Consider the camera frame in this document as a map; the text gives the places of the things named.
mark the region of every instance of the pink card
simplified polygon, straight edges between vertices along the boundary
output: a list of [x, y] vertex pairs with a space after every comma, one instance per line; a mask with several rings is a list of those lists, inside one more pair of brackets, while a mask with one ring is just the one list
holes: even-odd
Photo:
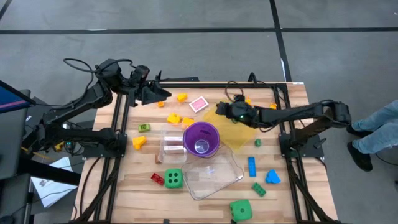
[[197, 113], [200, 110], [202, 110], [203, 108], [207, 107], [209, 105], [209, 103], [207, 103], [207, 101], [204, 99], [203, 96], [195, 99], [194, 101], [192, 101], [189, 106], [192, 108], [193, 112]]

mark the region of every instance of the person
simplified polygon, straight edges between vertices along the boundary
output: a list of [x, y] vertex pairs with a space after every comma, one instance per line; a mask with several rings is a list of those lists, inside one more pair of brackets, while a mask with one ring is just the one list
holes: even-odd
[[398, 145], [398, 100], [354, 122], [346, 130], [361, 138], [347, 144], [355, 164], [363, 171], [372, 171], [370, 154]]

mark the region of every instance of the jeans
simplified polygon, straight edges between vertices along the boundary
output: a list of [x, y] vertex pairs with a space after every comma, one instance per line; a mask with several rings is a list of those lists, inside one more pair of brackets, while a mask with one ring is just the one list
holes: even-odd
[[398, 146], [398, 100], [370, 117], [353, 123], [353, 129], [373, 131], [372, 134], [353, 141], [353, 146], [363, 154], [374, 154], [382, 149]]

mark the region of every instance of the green die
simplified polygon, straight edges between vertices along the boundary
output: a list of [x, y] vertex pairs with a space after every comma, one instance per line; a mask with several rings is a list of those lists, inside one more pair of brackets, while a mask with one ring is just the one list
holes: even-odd
[[258, 183], [254, 183], [251, 188], [255, 190], [257, 194], [260, 195], [260, 197], [264, 196], [267, 193], [266, 190], [264, 190]]
[[254, 141], [254, 145], [257, 146], [257, 147], [260, 147], [261, 146], [261, 139], [256, 139]]
[[143, 133], [146, 131], [150, 131], [150, 125], [149, 124], [142, 124], [138, 126], [138, 132]]
[[231, 202], [229, 206], [231, 207], [232, 219], [236, 222], [249, 220], [253, 217], [253, 212], [248, 200]]
[[165, 186], [167, 188], [182, 187], [182, 171], [181, 169], [168, 169], [165, 173]]

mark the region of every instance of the gray floor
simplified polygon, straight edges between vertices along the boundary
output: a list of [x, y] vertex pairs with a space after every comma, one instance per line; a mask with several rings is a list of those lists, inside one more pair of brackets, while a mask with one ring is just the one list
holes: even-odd
[[[0, 0], [0, 7], [5, 0]], [[398, 27], [398, 2], [276, 0], [282, 28]], [[212, 0], [12, 0], [0, 30], [273, 27], [269, 1]], [[311, 102], [331, 98], [365, 118], [397, 99], [398, 32], [283, 33], [293, 81], [305, 82]], [[273, 32], [210, 34], [0, 35], [0, 79], [32, 96], [62, 104], [81, 95], [87, 73], [62, 63], [75, 57], [90, 65], [131, 58], [164, 77], [284, 81]], [[129, 69], [123, 65], [124, 74]], [[89, 111], [75, 121], [92, 120]], [[328, 176], [339, 219], [346, 223], [396, 223], [398, 167], [372, 157], [365, 173], [352, 162], [344, 130], [323, 134]], [[381, 156], [398, 163], [398, 151]], [[80, 158], [73, 158], [72, 163]], [[81, 167], [74, 167], [79, 172]], [[67, 222], [75, 193], [44, 210], [35, 223]]]

